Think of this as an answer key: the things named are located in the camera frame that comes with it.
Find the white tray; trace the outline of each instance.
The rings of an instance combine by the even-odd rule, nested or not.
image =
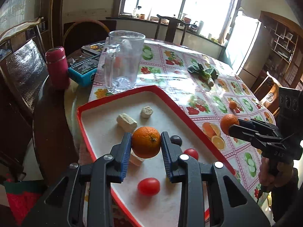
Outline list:
[[[217,156],[220,154],[216,153],[216,147],[213,145],[215,150],[211,148],[212,151],[206,147],[201,141],[201,136],[208,142],[208,147],[212,143],[198,127],[195,132],[191,129],[193,126],[189,123],[192,122],[190,118],[161,89],[147,86],[117,95],[90,102],[78,110],[80,128],[93,160],[110,153],[112,146],[121,142],[124,131],[116,122],[117,116],[121,113],[127,113],[135,119],[138,128],[151,126],[159,133],[167,131],[169,136],[179,135],[183,141],[182,151],[194,148],[199,154],[199,162],[210,164],[224,158],[222,156],[218,159],[214,156],[214,152]],[[140,117],[140,111],[145,106],[150,106],[154,111],[149,119]],[[157,178],[161,184],[160,192],[153,197],[143,196],[137,191],[137,184],[148,177]],[[123,183],[112,183],[112,195],[135,226],[178,226],[181,183],[172,184],[166,179],[161,151],[157,156],[146,159],[140,167],[129,163]],[[206,188],[204,195],[205,210],[208,214]]]

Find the dining table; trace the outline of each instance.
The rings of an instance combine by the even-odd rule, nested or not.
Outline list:
[[[273,115],[229,65],[161,40],[145,39],[144,49],[152,54],[148,58],[142,56],[135,88],[156,85],[164,90],[207,135],[234,168],[236,179],[257,201],[261,186],[258,180],[261,152],[249,142],[225,135],[220,121],[230,113],[244,120],[255,119],[275,124]],[[69,88],[60,91],[52,87],[49,78],[43,83],[34,109],[33,141],[41,173],[48,185],[55,183],[70,163],[83,165],[92,162],[78,126],[77,108],[89,101],[115,94],[105,86],[102,69],[105,56],[106,52],[100,56],[92,85],[82,87],[71,80]],[[79,49],[67,58],[71,64],[75,64],[89,57]],[[198,64],[204,69],[216,70],[218,78],[212,87],[198,75],[188,72],[188,66]],[[229,108],[232,100],[237,104],[234,110]],[[260,206],[266,197],[263,194],[258,203]]]

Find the blue container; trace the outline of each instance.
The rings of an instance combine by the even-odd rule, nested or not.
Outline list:
[[[93,83],[100,55],[81,61],[69,67],[69,77],[81,86]]]

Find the human hand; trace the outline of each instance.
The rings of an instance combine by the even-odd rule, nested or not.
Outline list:
[[[282,187],[287,184],[293,174],[293,166],[294,162],[291,164],[285,164],[282,162],[278,162],[277,169],[279,171],[278,175],[274,177],[273,175],[269,174],[269,159],[262,157],[261,159],[261,166],[259,172],[259,181],[263,186],[272,187]]]

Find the glass mug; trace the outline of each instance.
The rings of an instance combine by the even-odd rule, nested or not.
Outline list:
[[[109,33],[104,63],[105,85],[109,91],[132,89],[137,82],[145,35],[133,31]]]

